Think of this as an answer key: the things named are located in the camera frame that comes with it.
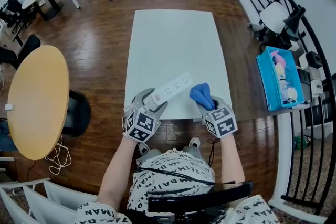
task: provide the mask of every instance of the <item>power outlet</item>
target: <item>power outlet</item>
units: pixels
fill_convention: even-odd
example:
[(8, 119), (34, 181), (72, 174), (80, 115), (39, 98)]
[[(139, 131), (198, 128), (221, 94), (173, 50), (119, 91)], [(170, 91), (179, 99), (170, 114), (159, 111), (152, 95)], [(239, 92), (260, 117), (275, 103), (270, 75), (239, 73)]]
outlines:
[(155, 89), (151, 97), (154, 100), (156, 105), (161, 105), (169, 99), (173, 98), (180, 92), (184, 91), (190, 87), (193, 83), (193, 80), (189, 73), (184, 73), (183, 75), (177, 77), (176, 79), (168, 82), (166, 85)]

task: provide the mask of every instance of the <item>black metal stair railing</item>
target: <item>black metal stair railing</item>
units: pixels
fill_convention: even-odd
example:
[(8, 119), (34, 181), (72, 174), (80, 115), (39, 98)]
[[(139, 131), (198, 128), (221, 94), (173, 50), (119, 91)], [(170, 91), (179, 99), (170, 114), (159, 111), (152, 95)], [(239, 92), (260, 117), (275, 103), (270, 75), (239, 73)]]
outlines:
[[(289, 14), (295, 14), (296, 11), (299, 9), (299, 5), (296, 4), (294, 0), (250, 0), (253, 7), (255, 10), (260, 13), (264, 8), (266, 8), (269, 4), (271, 4), (274, 1), (278, 1), (283, 6), (286, 7), (288, 10)], [(307, 38), (310, 38), (312, 41), (312, 44), (315, 46), (317, 53), (320, 55), (321, 61), (322, 61), (322, 67), (323, 71), (326, 77), (325, 82), (325, 87), (328, 91), (328, 107), (330, 110), (330, 115), (328, 116), (328, 120), (332, 121), (332, 127), (333, 130), (336, 130), (336, 95), (335, 95), (335, 87), (332, 82), (332, 76), (329, 70), (329, 66), (326, 60), (326, 57), (323, 53), (322, 47), (313, 31), (311, 28), (308, 20), (306, 19), (305, 16), (302, 17), (301, 19), (302, 24), (306, 28), (307, 35), (304, 37), (304, 39), (307, 40)], [(307, 47), (305, 44), (305, 41), (301, 35), (299, 35), (299, 39), (301, 41), (301, 44), (305, 50), (307, 51)], [(325, 114), (323, 110), (323, 106), (325, 105), (325, 100), (322, 99), (322, 97), (319, 97), (319, 104), (315, 108), (317, 109), (319, 118), (314, 119), (313, 115), (316, 113), (313, 113), (313, 108), (310, 107), (305, 110), (305, 115), (310, 118), (310, 125), (311, 125), (311, 149), (310, 149), (310, 158), (309, 158), (309, 168), (308, 168), (308, 174), (307, 178), (302, 179), (302, 166), (303, 166), (303, 146), (301, 147), (301, 155), (300, 155), (300, 164), (299, 164), (299, 170), (298, 170), (298, 178), (295, 185), (295, 190), (294, 190), (294, 195), (291, 197), (289, 196), (290, 193), (290, 186), (291, 186), (291, 181), (292, 181), (292, 173), (293, 173), (293, 164), (294, 164), (294, 120), (293, 120), (293, 112), (291, 112), (291, 127), (292, 127), (292, 156), (291, 156), (291, 167), (290, 167), (290, 175), (289, 175), (289, 181), (288, 181), (288, 187), (285, 195), (282, 195), (282, 199), (286, 200), (288, 202), (295, 203), (297, 205), (302, 205), (304, 207), (310, 207), (315, 209), (315, 215), (319, 215), (321, 212), (321, 209), (323, 207), (323, 204), (326, 200), (326, 197), (328, 195), (330, 185), (332, 183), (332, 177), (334, 174), (334, 169), (335, 169), (335, 164), (336, 164), (336, 138), (333, 136), (332, 138), (332, 152), (331, 152), (331, 158), (330, 158), (330, 163), (329, 163), (329, 170), (328, 170), (328, 175), (327, 179), (325, 181), (324, 185), (324, 190), (322, 192), (321, 198), (316, 202), (314, 201), (316, 199), (316, 193), (317, 189), (319, 188), (319, 184), (321, 183), (321, 173), (322, 173), (322, 165), (323, 162), (326, 162), (326, 159), (323, 159), (324, 155), (324, 146), (325, 146), (325, 139), (324, 139), (324, 133), (325, 133), (325, 128), (324, 128), (324, 123), (325, 121)], [(300, 126), (301, 126), (301, 141), (304, 139), (303, 135), (303, 119), (302, 119), (302, 113), (303, 111), (300, 111)], [(313, 192), (311, 197), (307, 197), (307, 192), (309, 188), (309, 183), (311, 179), (311, 172), (312, 172), (312, 166), (313, 166), (313, 161), (314, 161), (314, 121), (315, 123), (318, 122), (318, 124), (321, 124), (321, 132), (322, 132), (322, 138), (321, 138), (321, 155), (319, 158), (319, 169), (318, 169), (318, 174), (317, 174), (317, 180), (315, 182)], [(306, 180), (306, 185), (304, 187), (304, 192), (301, 198), (298, 198), (298, 190), (300, 187), (300, 184), (304, 184), (304, 180)]]

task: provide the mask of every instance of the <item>blue rag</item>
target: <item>blue rag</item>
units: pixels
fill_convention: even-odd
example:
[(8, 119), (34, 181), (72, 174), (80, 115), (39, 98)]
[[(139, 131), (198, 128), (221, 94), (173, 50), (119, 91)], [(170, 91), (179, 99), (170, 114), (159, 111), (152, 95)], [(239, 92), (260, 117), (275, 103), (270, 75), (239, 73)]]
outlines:
[(190, 89), (190, 98), (198, 104), (202, 105), (206, 110), (216, 108), (214, 100), (210, 95), (210, 86), (208, 83), (199, 84)]

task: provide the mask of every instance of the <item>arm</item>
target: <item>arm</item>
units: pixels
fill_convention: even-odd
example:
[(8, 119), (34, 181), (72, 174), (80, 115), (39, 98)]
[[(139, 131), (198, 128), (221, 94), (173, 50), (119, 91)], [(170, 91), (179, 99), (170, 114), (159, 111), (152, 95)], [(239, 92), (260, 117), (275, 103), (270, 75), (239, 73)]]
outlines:
[[(235, 181), (237, 184), (245, 181), (245, 175), (240, 161), (236, 141), (232, 134), (229, 134), (221, 139), (222, 148), (222, 183)], [(229, 203), (230, 207), (235, 208), (243, 199), (232, 201)]]
[(109, 205), (118, 211), (126, 191), (131, 163), (137, 142), (123, 137), (107, 168), (98, 194), (97, 202)]

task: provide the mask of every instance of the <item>black chair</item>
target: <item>black chair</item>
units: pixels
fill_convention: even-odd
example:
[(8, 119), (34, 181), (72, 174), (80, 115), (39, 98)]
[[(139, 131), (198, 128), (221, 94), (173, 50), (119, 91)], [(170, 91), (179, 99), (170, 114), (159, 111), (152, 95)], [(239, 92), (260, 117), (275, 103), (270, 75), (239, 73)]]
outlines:
[(23, 60), (35, 49), (41, 46), (41, 41), (35, 35), (30, 35), (16, 56), (12, 50), (0, 48), (0, 62), (8, 63), (18, 69)]
[(23, 24), (23, 26), (27, 28), (27, 24), (36, 16), (36, 12), (34, 10), (29, 12), (28, 10), (22, 9), (22, 4), (18, 0), (8, 0), (7, 9), (14, 14), (19, 13), (12, 33), (17, 31), (17, 28), (20, 24)]

